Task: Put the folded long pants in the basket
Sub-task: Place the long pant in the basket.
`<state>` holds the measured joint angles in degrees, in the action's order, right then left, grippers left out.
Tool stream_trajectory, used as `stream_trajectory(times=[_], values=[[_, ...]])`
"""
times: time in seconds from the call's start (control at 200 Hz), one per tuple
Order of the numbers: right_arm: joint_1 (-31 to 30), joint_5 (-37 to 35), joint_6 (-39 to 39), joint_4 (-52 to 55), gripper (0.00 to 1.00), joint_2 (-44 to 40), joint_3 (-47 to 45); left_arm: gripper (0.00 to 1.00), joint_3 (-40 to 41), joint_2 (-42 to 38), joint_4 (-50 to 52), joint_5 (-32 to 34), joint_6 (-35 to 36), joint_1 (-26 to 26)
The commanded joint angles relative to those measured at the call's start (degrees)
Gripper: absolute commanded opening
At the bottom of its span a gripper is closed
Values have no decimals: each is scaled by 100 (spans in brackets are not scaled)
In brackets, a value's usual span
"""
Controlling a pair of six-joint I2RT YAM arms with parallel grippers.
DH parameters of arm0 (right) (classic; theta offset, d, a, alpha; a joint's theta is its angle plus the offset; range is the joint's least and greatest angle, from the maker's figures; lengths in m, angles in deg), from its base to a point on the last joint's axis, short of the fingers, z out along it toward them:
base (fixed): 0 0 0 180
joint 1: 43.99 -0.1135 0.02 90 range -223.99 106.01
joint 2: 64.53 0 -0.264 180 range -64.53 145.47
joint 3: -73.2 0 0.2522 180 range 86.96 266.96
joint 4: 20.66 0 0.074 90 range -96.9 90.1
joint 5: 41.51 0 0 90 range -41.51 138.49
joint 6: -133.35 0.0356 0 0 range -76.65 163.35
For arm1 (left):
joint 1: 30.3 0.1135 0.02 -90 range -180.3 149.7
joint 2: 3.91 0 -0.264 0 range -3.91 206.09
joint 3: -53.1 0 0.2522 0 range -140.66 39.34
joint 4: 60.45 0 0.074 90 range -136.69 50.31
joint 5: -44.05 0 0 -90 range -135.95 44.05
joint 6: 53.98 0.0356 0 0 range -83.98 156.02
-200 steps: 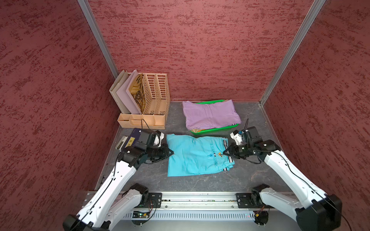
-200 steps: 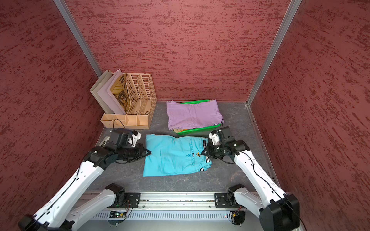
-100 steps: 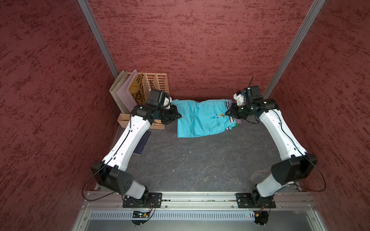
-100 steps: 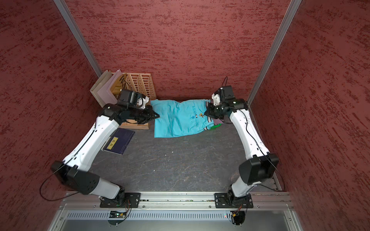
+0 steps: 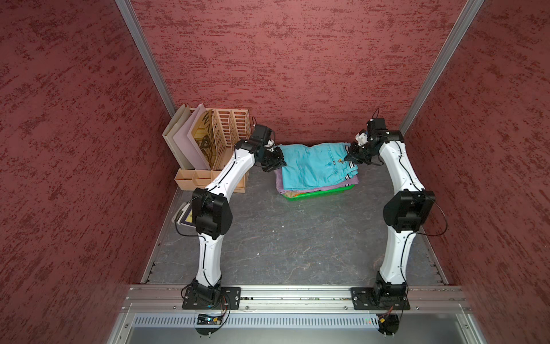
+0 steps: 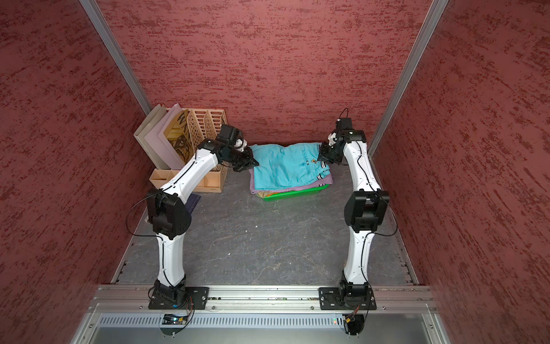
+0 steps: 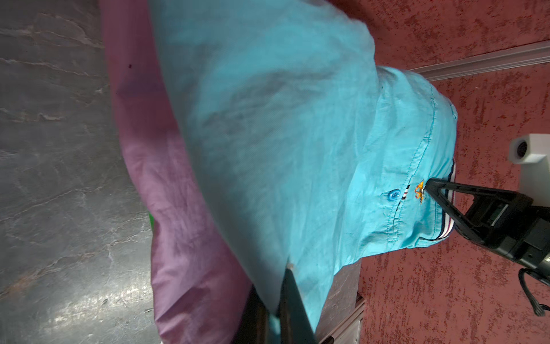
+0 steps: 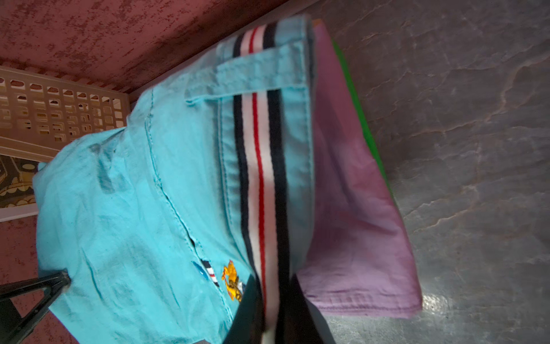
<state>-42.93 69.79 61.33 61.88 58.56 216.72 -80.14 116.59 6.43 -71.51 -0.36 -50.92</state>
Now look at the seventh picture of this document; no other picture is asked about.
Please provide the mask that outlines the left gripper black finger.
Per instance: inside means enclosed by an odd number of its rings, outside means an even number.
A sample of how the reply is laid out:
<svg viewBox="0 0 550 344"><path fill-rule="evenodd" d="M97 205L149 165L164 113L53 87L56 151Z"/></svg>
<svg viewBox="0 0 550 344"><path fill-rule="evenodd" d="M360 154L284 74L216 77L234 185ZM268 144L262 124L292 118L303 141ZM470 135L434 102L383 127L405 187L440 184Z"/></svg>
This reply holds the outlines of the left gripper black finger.
<svg viewBox="0 0 550 344"><path fill-rule="evenodd" d="M316 344L315 334L290 269L285 270L279 303L281 343Z"/></svg>

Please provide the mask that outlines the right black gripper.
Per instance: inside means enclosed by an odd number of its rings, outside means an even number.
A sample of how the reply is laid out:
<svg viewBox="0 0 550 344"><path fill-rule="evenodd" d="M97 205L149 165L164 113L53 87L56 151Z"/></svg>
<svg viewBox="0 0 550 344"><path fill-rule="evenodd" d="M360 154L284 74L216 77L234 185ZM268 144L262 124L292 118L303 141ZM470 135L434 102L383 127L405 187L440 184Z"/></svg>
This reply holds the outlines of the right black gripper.
<svg viewBox="0 0 550 344"><path fill-rule="evenodd" d="M512 191L430 179L427 193L458 233L549 283L549 208Z"/></svg>

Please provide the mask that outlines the purple pants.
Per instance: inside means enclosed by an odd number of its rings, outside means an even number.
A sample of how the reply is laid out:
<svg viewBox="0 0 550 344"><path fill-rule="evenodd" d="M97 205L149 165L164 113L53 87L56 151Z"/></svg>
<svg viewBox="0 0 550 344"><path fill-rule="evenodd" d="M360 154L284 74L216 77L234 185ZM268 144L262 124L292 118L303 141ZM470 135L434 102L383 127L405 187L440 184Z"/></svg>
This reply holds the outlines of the purple pants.
<svg viewBox="0 0 550 344"><path fill-rule="evenodd" d="M153 219L150 283L163 343L230 343L252 284L193 177L158 66L146 1L100 2L113 114Z"/></svg>

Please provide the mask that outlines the teal shorts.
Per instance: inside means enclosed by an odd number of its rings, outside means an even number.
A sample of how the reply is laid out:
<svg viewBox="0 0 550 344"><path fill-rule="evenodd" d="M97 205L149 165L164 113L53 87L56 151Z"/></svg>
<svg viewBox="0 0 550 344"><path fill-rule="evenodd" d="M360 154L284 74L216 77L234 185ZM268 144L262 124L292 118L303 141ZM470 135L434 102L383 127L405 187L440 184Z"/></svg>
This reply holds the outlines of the teal shorts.
<svg viewBox="0 0 550 344"><path fill-rule="evenodd" d="M450 234L423 189L452 174L456 109L377 66L364 23L328 1L148 6L197 184L268 309L291 269L316 327L343 266Z"/></svg>

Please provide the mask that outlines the green plastic basket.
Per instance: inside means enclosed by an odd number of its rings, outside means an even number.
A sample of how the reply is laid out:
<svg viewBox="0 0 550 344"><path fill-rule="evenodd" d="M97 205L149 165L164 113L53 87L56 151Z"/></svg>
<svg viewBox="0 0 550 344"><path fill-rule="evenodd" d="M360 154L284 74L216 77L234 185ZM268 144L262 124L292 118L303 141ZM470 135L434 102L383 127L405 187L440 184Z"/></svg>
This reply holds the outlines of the green plastic basket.
<svg viewBox="0 0 550 344"><path fill-rule="evenodd" d="M155 219L154 219L153 215L150 212L148 212L148 218L149 218L151 232L154 233L154 231L155 231Z"/></svg>

